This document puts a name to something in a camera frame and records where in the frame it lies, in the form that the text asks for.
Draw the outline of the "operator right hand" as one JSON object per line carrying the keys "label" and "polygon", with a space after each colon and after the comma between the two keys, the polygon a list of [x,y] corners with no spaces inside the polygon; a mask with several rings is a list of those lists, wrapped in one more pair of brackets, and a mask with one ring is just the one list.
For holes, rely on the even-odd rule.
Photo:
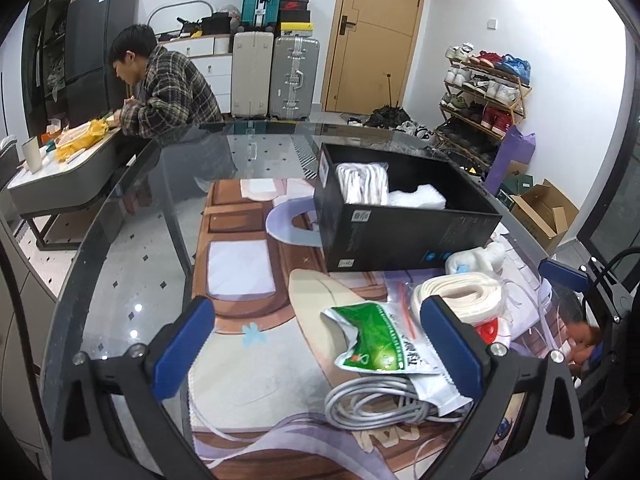
{"label": "operator right hand", "polygon": [[602,332],[598,326],[591,326],[586,322],[568,324],[566,328],[568,338],[572,341],[566,360],[572,375],[579,376],[582,374],[582,366],[600,344]]}

